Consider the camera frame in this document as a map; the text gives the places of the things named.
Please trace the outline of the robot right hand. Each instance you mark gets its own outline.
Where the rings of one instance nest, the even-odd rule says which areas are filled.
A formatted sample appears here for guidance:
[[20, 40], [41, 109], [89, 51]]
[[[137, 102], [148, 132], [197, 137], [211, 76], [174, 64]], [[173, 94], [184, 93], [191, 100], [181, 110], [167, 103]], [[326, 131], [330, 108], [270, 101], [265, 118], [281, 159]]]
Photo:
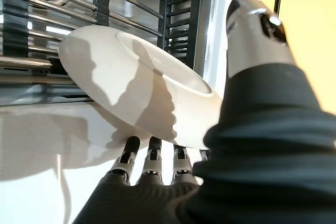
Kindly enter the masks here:
[[297, 66], [282, 22], [261, 0], [232, 0], [227, 77], [210, 155], [135, 186], [115, 169], [75, 223], [335, 223], [335, 116]]

